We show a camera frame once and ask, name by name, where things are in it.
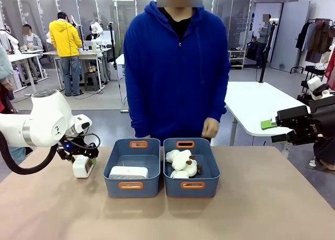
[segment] green object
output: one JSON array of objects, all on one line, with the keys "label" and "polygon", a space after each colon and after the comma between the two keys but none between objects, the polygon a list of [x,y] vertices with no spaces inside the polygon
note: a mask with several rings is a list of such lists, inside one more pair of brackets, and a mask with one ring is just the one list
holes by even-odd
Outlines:
[{"label": "green object", "polygon": [[277,124],[276,123],[272,123],[271,120],[261,121],[261,128],[262,128],[262,130],[277,128],[277,127],[278,127]]}]

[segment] blue storage bin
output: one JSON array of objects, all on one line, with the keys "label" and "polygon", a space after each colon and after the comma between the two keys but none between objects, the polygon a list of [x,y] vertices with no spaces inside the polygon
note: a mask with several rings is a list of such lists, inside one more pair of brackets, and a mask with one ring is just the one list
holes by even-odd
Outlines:
[{"label": "blue storage bin", "polygon": [[[108,195],[112,198],[155,197],[159,190],[160,141],[148,139],[120,139],[114,147],[104,170]],[[146,179],[109,178],[114,166],[146,167]]]},{"label": "blue storage bin", "polygon": [[[190,150],[198,165],[202,166],[201,175],[189,179],[174,179],[170,174],[174,170],[165,161],[165,155],[171,150]],[[213,197],[218,186],[220,170],[214,158],[210,144],[202,138],[173,138],[164,141],[164,180],[166,194],[170,197]]]}]

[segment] glass wall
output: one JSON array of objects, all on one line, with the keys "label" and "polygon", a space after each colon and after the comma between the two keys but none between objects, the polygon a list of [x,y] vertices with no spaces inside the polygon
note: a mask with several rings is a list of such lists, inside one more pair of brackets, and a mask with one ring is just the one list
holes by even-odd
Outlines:
[{"label": "glass wall", "polygon": [[[90,24],[98,21],[104,30],[113,22],[116,54],[122,53],[124,36],[131,21],[152,0],[2,0],[4,23],[22,42],[22,23],[32,25],[42,41],[46,40],[49,23],[57,18],[57,12],[73,15],[83,25],[84,36],[90,34]],[[249,20],[250,0],[203,0],[205,9],[218,15],[227,27],[230,48],[244,46]]]},{"label": "glass wall", "polygon": [[83,25],[83,33],[86,37],[91,33],[91,24],[94,22],[99,22],[98,10],[95,4],[95,0],[77,0],[77,2],[80,14],[80,22]]},{"label": "glass wall", "polygon": [[31,31],[37,34],[46,46],[42,20],[40,15],[36,14],[40,13],[37,0],[20,0],[20,3],[22,24],[31,25]]},{"label": "glass wall", "polygon": [[1,0],[1,2],[3,22],[11,29],[12,35],[19,41],[19,44],[22,45],[22,22],[18,0]]}]

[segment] table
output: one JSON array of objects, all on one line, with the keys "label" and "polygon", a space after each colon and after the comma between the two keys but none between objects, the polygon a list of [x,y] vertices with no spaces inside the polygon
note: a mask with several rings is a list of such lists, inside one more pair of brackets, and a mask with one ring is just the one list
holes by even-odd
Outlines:
[{"label": "table", "polygon": [[[29,64],[31,65],[31,68],[33,69],[34,71],[34,74],[37,76],[37,71],[36,71],[36,68],[35,68],[35,65],[33,64],[31,58],[33,57],[38,57],[39,54],[35,54],[35,53],[28,53],[28,54],[10,54],[8,55],[8,59],[11,63],[14,63],[20,70],[20,72],[22,72],[22,69],[21,69],[21,64],[24,65],[25,67],[25,70],[26,70],[26,73],[28,74],[28,77],[29,77],[29,80],[30,80],[30,83],[31,83],[31,88],[32,88],[32,91],[34,93],[36,93],[36,88],[35,88],[35,84],[34,84],[34,79],[31,75],[31,71],[30,71],[30,68],[29,68]],[[41,73],[41,78],[40,80],[37,80],[38,82],[40,81],[44,81],[45,79],[49,78],[49,77],[44,77],[43,75],[43,72],[42,72],[42,69],[41,69],[41,64],[39,62],[39,60],[37,59],[38,61],[38,66],[39,66],[39,71]]]},{"label": "table", "polygon": [[103,178],[111,148],[99,151],[88,179],[58,156],[39,173],[10,174],[0,183],[1,239],[333,239],[335,212],[274,147],[213,147],[221,177],[212,199],[169,198],[164,188],[155,198],[112,199]]},{"label": "table", "polygon": [[[93,50],[82,50],[82,49],[79,50],[79,60],[94,60],[94,61],[96,61],[97,69],[98,69],[98,79],[99,79],[99,90],[98,90],[98,92],[105,88],[105,85],[102,85],[101,70],[100,70],[98,59],[102,58],[104,56],[103,53],[105,51],[108,51],[109,49],[110,48],[105,48],[105,49],[102,49],[102,50],[97,50],[96,52],[94,52]],[[55,67],[56,67],[56,71],[57,71],[57,78],[58,78],[60,91],[64,90],[64,87],[62,86],[62,82],[63,82],[62,67],[59,66],[60,72],[61,72],[61,76],[60,76],[58,68],[57,68],[57,63],[56,63],[56,60],[60,59],[60,57],[58,56],[57,51],[46,52],[46,53],[43,53],[43,54],[52,56]]]},{"label": "table", "polygon": [[[252,136],[286,134],[291,129],[278,127],[262,130],[261,121],[276,117],[280,110],[304,105],[269,83],[259,82],[228,82],[225,102],[234,116],[230,146],[233,146],[235,142],[237,122],[241,124],[246,133]],[[288,155],[288,150],[289,145],[285,143],[283,153]]]},{"label": "table", "polygon": [[43,49],[36,49],[36,50],[30,50],[28,49],[27,51],[21,51],[21,53],[25,54],[25,53],[42,53]]},{"label": "table", "polygon": [[116,64],[118,65],[124,65],[125,64],[125,55],[121,54],[117,59],[116,59]]}]

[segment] yellow jacket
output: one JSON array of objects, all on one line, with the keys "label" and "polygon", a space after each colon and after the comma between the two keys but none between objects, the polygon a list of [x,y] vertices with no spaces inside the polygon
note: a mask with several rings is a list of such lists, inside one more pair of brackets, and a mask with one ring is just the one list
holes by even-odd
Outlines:
[{"label": "yellow jacket", "polygon": [[77,56],[82,41],[77,29],[66,21],[55,20],[49,25],[52,44],[57,49],[59,57]]}]

